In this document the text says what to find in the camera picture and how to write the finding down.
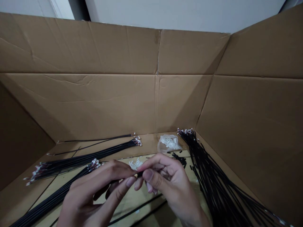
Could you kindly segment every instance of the fingernail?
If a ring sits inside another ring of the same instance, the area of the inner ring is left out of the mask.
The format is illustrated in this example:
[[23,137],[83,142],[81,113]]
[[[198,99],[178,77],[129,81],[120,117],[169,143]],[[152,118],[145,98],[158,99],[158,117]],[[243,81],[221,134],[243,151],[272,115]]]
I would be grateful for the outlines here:
[[130,188],[135,183],[135,181],[136,181],[135,177],[129,178],[128,181],[126,182],[126,186]]
[[139,189],[139,181],[137,180],[135,183],[135,190],[137,191]]
[[150,170],[150,169],[147,169],[143,172],[143,178],[144,180],[146,180],[147,182],[149,182],[151,179],[152,179],[152,175],[154,173]]
[[153,187],[148,182],[146,183],[146,187],[147,187],[148,193],[152,193],[153,192]]

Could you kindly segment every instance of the white wall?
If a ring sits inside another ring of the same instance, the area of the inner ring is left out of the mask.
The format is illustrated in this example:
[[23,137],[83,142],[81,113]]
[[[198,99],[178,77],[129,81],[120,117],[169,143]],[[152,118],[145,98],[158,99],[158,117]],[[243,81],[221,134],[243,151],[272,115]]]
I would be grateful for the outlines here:
[[279,12],[285,0],[86,0],[91,21],[236,32]]
[[74,19],[68,0],[0,0],[5,13]]

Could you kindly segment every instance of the right hand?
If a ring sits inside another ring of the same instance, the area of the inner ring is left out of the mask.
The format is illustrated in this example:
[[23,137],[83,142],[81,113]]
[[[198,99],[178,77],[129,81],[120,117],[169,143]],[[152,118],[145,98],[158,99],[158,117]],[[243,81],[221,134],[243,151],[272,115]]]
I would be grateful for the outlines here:
[[[184,226],[210,226],[179,161],[158,153],[145,161],[137,171],[144,171],[142,177],[147,182],[148,192],[159,190]],[[137,180],[135,190],[141,188],[143,179]]]

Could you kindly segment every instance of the black cable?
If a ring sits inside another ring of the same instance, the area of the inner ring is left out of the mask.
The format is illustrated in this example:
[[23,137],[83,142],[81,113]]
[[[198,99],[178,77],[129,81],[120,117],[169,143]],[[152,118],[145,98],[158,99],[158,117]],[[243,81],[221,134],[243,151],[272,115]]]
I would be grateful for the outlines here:
[[148,218],[149,216],[151,216],[153,213],[157,212],[164,204],[167,203],[167,200],[165,200],[163,203],[161,203],[156,209],[152,210],[151,212],[149,212],[147,215],[145,215],[143,218],[141,218],[140,220],[136,221],[134,224],[132,224],[130,227],[134,227],[136,225],[138,225],[140,222],[144,221],[146,218]]
[[141,204],[140,206],[138,206],[137,208],[135,208],[135,209],[133,209],[132,211],[128,212],[127,214],[125,214],[125,215],[123,215],[123,216],[121,216],[121,217],[119,217],[119,218],[117,218],[117,219],[111,221],[111,222],[108,224],[108,226],[110,226],[110,225],[112,225],[112,224],[114,224],[114,223],[116,223],[116,222],[122,220],[123,218],[126,218],[127,216],[131,215],[132,213],[136,212],[138,209],[141,209],[142,207],[144,207],[144,206],[146,206],[147,204],[151,203],[152,201],[154,201],[155,199],[159,198],[160,196],[162,196],[162,194],[159,194],[159,195],[157,195],[156,197],[153,197],[153,198],[150,199],[149,201],[147,201],[147,202]]
[[[106,139],[104,141],[101,141],[101,142],[98,142],[98,143],[94,143],[92,145],[89,145],[89,146],[86,146],[86,147],[83,147],[81,149],[78,149],[78,150],[83,150],[85,148],[89,148],[89,147],[92,147],[92,146],[95,146],[97,144],[100,144],[100,143],[103,143],[103,142],[107,142],[107,141],[110,141],[110,140],[114,140],[114,139],[118,139],[118,138],[123,138],[123,137],[131,137],[132,135],[129,134],[129,135],[123,135],[123,136],[119,136],[119,137],[114,137],[114,138],[109,138],[109,139]],[[57,153],[57,154],[50,154],[48,153],[47,155],[50,155],[50,156],[56,156],[56,155],[60,155],[60,154],[67,154],[67,153],[71,153],[71,152],[74,152],[74,151],[78,151],[78,150],[72,150],[72,151],[65,151],[65,152],[62,152],[62,153]]]
[[109,155],[115,154],[119,151],[122,151],[124,149],[131,148],[134,146],[141,146],[141,141],[138,138],[139,137],[136,137],[128,142],[115,145],[113,147],[98,152],[94,152],[91,154],[41,163],[39,166],[36,166],[37,170],[33,172],[33,176],[28,184],[38,179],[47,178],[50,176],[57,175],[59,173],[64,173],[76,169],[80,166],[89,163],[91,160],[95,158],[99,160]]
[[127,135],[122,135],[122,136],[117,136],[117,137],[111,137],[111,138],[105,138],[105,139],[94,139],[94,140],[67,140],[64,141],[65,143],[68,142],[90,142],[90,141],[99,141],[99,140],[111,140],[111,139],[117,139],[117,138],[122,138],[122,137],[135,137],[136,133],[134,135],[132,134],[127,134]]
[[76,176],[74,176],[71,180],[69,180],[66,184],[64,184],[61,188],[55,191],[52,195],[50,195],[47,199],[43,200],[33,209],[28,211],[25,215],[19,218],[16,222],[14,222],[10,227],[29,227],[35,224],[38,220],[40,220],[43,216],[45,216],[48,212],[58,206],[67,195],[71,184],[79,179],[82,176],[89,174],[100,166],[98,160],[93,160],[89,165],[87,165],[83,170],[81,170]]
[[283,223],[290,226],[270,210],[235,185],[220,166],[198,142],[194,130],[180,130],[178,135],[186,142],[193,162],[194,171],[209,211],[213,217],[213,226],[253,226],[248,214],[258,226],[275,227]]

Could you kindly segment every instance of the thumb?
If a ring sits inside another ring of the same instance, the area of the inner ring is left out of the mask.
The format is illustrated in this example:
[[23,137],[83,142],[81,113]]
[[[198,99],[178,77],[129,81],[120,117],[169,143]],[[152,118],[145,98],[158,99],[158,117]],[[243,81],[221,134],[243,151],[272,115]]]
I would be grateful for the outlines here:
[[158,172],[152,169],[146,169],[142,175],[143,179],[148,182],[153,188],[159,190],[164,195],[169,192],[169,182],[162,177]]

